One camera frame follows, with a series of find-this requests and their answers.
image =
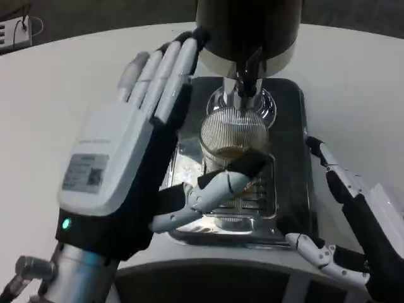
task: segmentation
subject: power strip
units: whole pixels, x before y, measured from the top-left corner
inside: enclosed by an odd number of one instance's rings
[[[25,31],[22,21],[23,17],[18,17],[0,22],[0,52],[24,49],[32,45],[31,20],[28,16],[25,17]]]

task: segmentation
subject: white robotic hand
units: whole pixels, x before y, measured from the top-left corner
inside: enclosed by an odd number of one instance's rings
[[[54,255],[49,262],[28,258],[35,262],[23,274],[16,270],[2,303],[33,278],[42,280],[35,302],[103,302],[119,262],[146,249],[154,232],[212,211],[264,167],[267,158],[249,150],[226,169],[200,177],[195,188],[181,184],[159,192],[191,102],[190,76],[207,40],[197,28],[151,55],[138,54],[113,102],[90,108],[58,193]],[[57,270],[50,276],[49,268]]]
[[[369,189],[359,175],[343,169],[320,140],[308,137],[310,152],[326,167],[326,178],[335,200],[342,204],[364,254],[302,230],[292,216],[277,221],[287,242],[324,274],[368,291],[380,302],[404,302],[404,220],[394,202],[378,184]]]

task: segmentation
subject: coffee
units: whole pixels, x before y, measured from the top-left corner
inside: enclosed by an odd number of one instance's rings
[[[219,149],[218,151],[216,151],[216,154],[220,157],[226,158],[227,160],[229,160],[229,162],[231,162],[240,157],[244,153],[244,150],[245,149],[243,148],[229,146]]]

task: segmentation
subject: coffee machine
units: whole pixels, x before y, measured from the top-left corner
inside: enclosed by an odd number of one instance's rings
[[[193,80],[193,101],[166,186],[194,184],[206,172],[199,130],[207,115],[223,107],[249,110],[262,118],[272,161],[257,190],[171,232],[175,239],[189,244],[287,246],[275,226],[283,213],[293,213],[308,233],[317,233],[310,156],[304,144],[304,96],[290,80],[266,78],[292,58],[302,1],[196,1],[196,23],[210,33],[199,60],[222,77]]]

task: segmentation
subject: drip tray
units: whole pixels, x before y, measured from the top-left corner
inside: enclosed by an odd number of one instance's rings
[[[195,186],[197,178],[204,174],[199,130],[208,99],[222,82],[219,77],[193,80],[191,105],[163,187],[182,182]],[[282,213],[293,213],[305,231],[317,234],[310,155],[304,144],[302,92],[295,83],[284,79],[264,79],[263,88],[273,97],[278,111],[270,128],[272,161],[242,196],[170,232],[176,240],[199,245],[287,246],[276,229],[276,217]]]

